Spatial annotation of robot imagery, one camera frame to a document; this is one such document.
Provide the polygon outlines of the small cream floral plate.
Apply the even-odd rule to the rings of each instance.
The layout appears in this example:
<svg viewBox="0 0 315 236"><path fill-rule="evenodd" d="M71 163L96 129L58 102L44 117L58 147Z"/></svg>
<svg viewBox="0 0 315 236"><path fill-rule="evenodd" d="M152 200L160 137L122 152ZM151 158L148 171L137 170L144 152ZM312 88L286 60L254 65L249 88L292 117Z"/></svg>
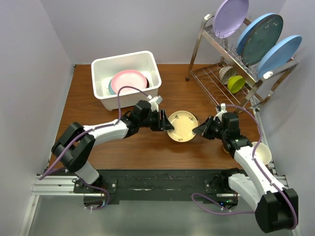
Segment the small cream floral plate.
<svg viewBox="0 0 315 236"><path fill-rule="evenodd" d="M199 126L199 119L188 111L176 111L172 113L168 120L174 127L174 130L168 131L168 136L180 143L192 140L196 134L192 131Z"/></svg>

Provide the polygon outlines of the red rimmed beige plate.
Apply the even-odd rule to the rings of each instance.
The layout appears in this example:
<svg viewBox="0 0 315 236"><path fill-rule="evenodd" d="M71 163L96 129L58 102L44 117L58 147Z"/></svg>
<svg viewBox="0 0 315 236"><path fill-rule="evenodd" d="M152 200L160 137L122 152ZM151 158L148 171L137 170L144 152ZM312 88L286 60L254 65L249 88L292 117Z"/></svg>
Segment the red rimmed beige plate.
<svg viewBox="0 0 315 236"><path fill-rule="evenodd" d="M150 82L149 82L149 80L148 80L148 78L147 77L145 77L146 78L146 88L149 88L150 87Z"/></svg>

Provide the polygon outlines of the pink plastic plate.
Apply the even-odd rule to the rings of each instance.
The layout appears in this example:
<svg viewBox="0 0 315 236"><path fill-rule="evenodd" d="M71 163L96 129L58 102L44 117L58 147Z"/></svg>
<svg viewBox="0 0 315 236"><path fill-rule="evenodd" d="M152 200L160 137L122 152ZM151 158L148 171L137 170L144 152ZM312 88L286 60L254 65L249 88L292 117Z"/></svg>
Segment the pink plastic plate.
<svg viewBox="0 0 315 236"><path fill-rule="evenodd" d="M123 70L112 78L112 89L118 93L124 86L131 86L137 89L146 88L145 76L137 70Z"/></svg>

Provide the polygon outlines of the blue cream leaf plate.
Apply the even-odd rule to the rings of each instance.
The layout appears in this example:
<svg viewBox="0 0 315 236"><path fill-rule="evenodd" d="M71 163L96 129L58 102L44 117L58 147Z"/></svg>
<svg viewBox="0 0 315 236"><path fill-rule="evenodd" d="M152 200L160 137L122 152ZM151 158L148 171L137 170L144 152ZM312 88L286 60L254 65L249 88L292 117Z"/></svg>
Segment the blue cream leaf plate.
<svg viewBox="0 0 315 236"><path fill-rule="evenodd" d="M109 81L108 90L109 90L111 95L116 94L116 92L112 89L112 79Z"/></svg>

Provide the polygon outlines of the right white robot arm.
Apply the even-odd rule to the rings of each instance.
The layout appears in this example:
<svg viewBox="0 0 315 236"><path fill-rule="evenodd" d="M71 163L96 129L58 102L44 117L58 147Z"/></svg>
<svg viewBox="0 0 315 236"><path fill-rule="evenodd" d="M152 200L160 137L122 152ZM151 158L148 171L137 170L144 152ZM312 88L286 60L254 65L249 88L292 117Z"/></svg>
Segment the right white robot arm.
<svg viewBox="0 0 315 236"><path fill-rule="evenodd" d="M222 172L219 187L224 193L235 191L251 206L257 224L265 233L295 229L298 225L298 195L287 189L255 154L254 146L239 127L237 114L225 112L209 117L193 129L208 140L219 139L223 147L244 169Z"/></svg>

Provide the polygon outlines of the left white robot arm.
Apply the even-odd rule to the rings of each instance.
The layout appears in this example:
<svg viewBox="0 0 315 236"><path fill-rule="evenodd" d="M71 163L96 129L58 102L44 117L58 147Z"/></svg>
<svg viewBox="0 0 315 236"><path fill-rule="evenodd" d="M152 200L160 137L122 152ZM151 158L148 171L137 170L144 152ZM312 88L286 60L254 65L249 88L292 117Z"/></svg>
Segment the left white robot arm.
<svg viewBox="0 0 315 236"><path fill-rule="evenodd" d="M140 100L131 111L118 119L96 126L72 123L55 142L51 151L56 160L72 174L80 178L91 193L104 188L102 175L88 162L92 149L102 143L125 139L138 133L140 128L154 132L173 131L165 110L153 108L148 101Z"/></svg>

